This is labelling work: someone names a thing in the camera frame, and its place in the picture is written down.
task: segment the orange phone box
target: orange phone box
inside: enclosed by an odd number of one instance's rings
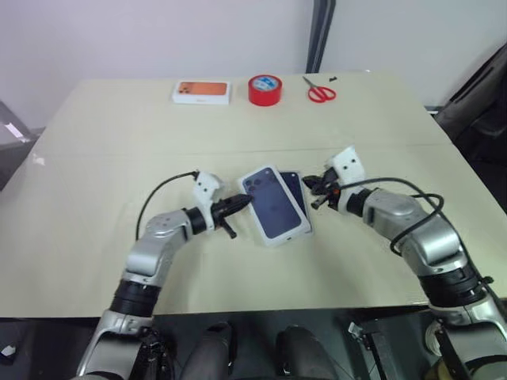
[[[179,81],[174,87],[174,103],[183,105],[228,105],[231,98],[229,82]]]

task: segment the phone image on box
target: phone image on box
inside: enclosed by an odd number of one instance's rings
[[[310,224],[282,176],[267,165],[240,178],[249,207],[266,245],[277,245],[310,229]]]
[[[310,223],[310,229],[307,232],[312,232],[310,218],[307,213],[307,204],[304,200],[303,193],[303,182],[301,181],[301,177],[298,172],[280,172],[280,175],[284,179],[285,184],[288,189],[291,191],[291,194],[294,196],[295,201],[298,203],[301,211],[304,213],[304,216],[307,217],[308,222]]]

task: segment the white wall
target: white wall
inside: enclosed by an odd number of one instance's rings
[[[43,127],[82,78],[299,73],[306,0],[1,0],[0,99]]]
[[[389,70],[442,105],[506,40],[506,0],[337,0],[321,72]]]

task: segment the floor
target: floor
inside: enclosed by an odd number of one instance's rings
[[[157,317],[156,323],[164,336],[176,342],[177,378],[200,334],[219,321],[230,321],[238,331],[238,357],[230,379],[274,376],[276,335],[289,325],[299,325],[320,340],[341,380],[378,380],[371,352],[347,332],[351,318],[357,321],[357,315],[353,310],[285,310],[172,315]],[[422,343],[431,320],[428,312],[411,312],[375,323],[375,329],[385,333],[389,341],[398,380],[421,378],[436,361],[437,357],[427,353]],[[12,366],[0,365],[0,378],[72,378],[96,323],[96,318],[0,323],[0,345],[19,347]]]

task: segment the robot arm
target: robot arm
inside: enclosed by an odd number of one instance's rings
[[[176,252],[195,235],[219,226],[235,238],[225,218],[243,209],[251,196],[238,194],[216,201],[221,188],[217,177],[201,172],[193,191],[197,207],[160,214],[148,222],[82,357],[78,378],[129,378],[143,340],[152,333],[153,309]]]
[[[368,181],[352,147],[332,157],[322,177],[305,177],[303,181],[312,195],[318,196],[313,208],[328,202],[342,214],[361,217],[366,225],[394,242],[393,252],[418,277],[429,308],[441,324],[436,338],[449,368],[486,357],[505,358],[505,315],[447,219],[435,215],[413,228],[428,217],[415,198],[353,185]],[[408,234],[400,235],[408,229]]]

